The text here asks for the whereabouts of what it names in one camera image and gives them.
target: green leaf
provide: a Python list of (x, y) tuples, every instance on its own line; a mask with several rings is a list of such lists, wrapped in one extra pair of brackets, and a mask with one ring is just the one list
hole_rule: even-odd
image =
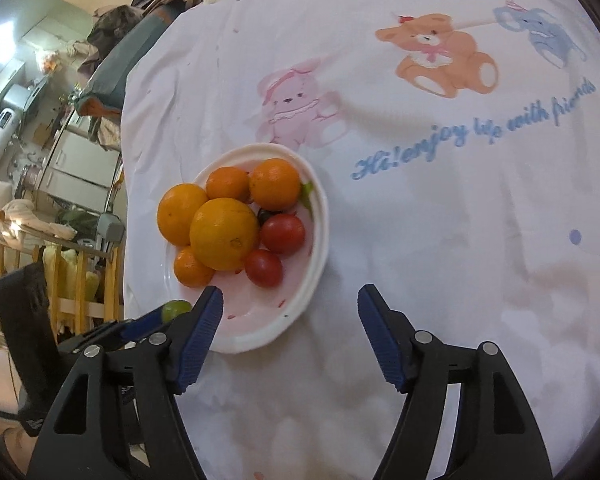
[(311, 215), (311, 220), (314, 219), (314, 212), (311, 209), (311, 201), (309, 200), (309, 195), (314, 190), (314, 183), (310, 180), (306, 184), (302, 184), (300, 186), (300, 203), (309, 210), (309, 215)]

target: blue gripper pad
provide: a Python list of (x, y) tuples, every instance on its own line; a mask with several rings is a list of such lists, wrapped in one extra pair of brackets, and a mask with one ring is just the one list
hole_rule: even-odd
[(167, 335), (171, 339), (166, 379), (174, 394), (182, 394), (198, 380), (211, 342), (222, 319), (222, 291), (209, 285), (191, 312), (173, 320)]
[(365, 285), (360, 289), (358, 315), (384, 379), (400, 393), (404, 393), (407, 377), (402, 368), (400, 345), (388, 323), (391, 312), (374, 285)]

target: cherry tomato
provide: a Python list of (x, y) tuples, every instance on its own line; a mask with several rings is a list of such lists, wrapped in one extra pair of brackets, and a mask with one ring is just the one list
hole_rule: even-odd
[(297, 216), (282, 213), (264, 222), (260, 240), (272, 253), (293, 254), (304, 244), (305, 234), (302, 221)]
[(249, 253), (244, 261), (244, 270), (255, 285), (263, 288), (273, 288), (282, 282), (280, 258), (264, 249)]

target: fruit bowl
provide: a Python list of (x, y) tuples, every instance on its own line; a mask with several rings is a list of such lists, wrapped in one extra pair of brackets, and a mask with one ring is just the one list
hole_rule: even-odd
[[(278, 144), (249, 144), (222, 155), (194, 180), (205, 187), (213, 170), (236, 166), (251, 171), (268, 158), (291, 163), (302, 181), (302, 196), (290, 210), (306, 229), (304, 246), (294, 254), (281, 256), (284, 279), (277, 288), (259, 288), (243, 270), (216, 272), (211, 285), (222, 290), (224, 314), (211, 350), (225, 354), (247, 352), (267, 345), (282, 334), (306, 310), (324, 270), (329, 250), (329, 210), (324, 189), (313, 168), (297, 153)], [(254, 212), (258, 207), (251, 205)], [(172, 262), (178, 248), (167, 244), (166, 261)], [(166, 265), (166, 283), (172, 298), (195, 303), (202, 288), (180, 284), (172, 265)]]

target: teddy bear print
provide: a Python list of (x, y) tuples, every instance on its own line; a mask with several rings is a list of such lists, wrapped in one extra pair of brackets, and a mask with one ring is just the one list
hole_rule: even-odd
[(447, 98), (456, 97), (463, 88), (488, 94), (498, 84), (493, 58), (478, 52), (471, 35), (454, 30), (446, 14), (401, 16), (399, 21), (397, 27), (376, 31), (378, 40), (408, 53), (395, 70), (398, 77)]
[(297, 151), (303, 144), (321, 148), (347, 133), (337, 92), (320, 93), (312, 59), (266, 76), (258, 84), (264, 122), (258, 142), (274, 142)]

